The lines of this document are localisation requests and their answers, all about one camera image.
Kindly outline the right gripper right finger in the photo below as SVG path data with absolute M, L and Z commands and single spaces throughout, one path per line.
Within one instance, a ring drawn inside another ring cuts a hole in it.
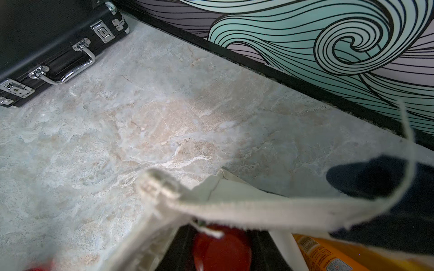
M 252 230 L 251 271 L 291 271 L 268 231 Z

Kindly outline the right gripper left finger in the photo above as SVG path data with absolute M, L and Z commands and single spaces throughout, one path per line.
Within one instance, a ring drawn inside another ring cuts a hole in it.
M 192 248 L 196 234 L 190 225 L 180 227 L 156 271 L 195 271 Z

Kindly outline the dark green bottle red cap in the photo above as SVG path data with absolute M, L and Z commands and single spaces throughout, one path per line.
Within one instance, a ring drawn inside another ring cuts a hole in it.
M 197 271 L 249 271 L 252 265 L 251 241 L 241 229 L 211 225 L 223 237 L 215 238 L 197 233 L 193 240 L 192 255 Z

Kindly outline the yellow cap orange bottle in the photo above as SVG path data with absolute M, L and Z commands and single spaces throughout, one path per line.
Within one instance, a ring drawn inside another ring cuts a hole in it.
M 417 260 L 386 258 L 366 247 L 300 234 L 293 235 L 310 271 L 432 271 Z

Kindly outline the beige canvas shopping bag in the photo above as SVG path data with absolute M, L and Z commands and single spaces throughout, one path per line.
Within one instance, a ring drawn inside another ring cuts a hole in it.
M 402 183 L 386 198 L 286 198 L 263 192 L 231 173 L 220 171 L 193 190 L 168 173 L 148 169 L 136 180 L 141 199 L 153 205 L 149 217 L 141 219 L 125 240 L 102 264 L 103 271 L 132 271 L 139 256 L 164 231 L 191 225 L 210 237 L 223 232 L 209 224 L 246 230 L 277 230 L 328 239 L 333 231 L 350 229 L 373 221 L 403 200 L 416 177 L 415 139 L 403 101 L 401 121 L 408 139 L 407 162 Z

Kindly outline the red liquid bottle red cap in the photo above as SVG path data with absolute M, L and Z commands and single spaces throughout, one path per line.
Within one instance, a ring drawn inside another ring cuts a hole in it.
M 53 265 L 52 263 L 45 263 L 38 266 L 34 266 L 28 269 L 25 269 L 24 271 L 52 271 Z

